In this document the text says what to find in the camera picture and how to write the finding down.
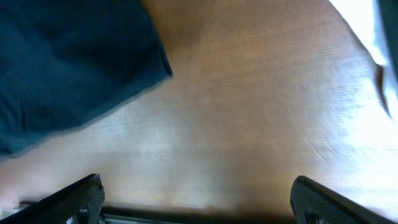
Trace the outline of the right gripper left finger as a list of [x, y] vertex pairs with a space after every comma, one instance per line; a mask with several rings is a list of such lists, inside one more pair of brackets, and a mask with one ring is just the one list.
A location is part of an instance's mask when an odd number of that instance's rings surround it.
[[90, 174], [62, 190], [1, 220], [1, 224], [97, 224], [105, 194], [98, 174]]

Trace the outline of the navy blue shorts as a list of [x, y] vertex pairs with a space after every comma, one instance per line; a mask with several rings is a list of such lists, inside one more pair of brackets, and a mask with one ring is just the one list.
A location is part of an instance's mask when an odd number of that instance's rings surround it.
[[172, 76], [139, 1], [1, 1], [1, 159]]

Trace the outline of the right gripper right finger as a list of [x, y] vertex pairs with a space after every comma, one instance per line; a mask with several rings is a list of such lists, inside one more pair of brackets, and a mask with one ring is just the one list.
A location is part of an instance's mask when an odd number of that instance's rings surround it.
[[306, 176], [298, 176], [290, 191], [298, 224], [395, 224]]

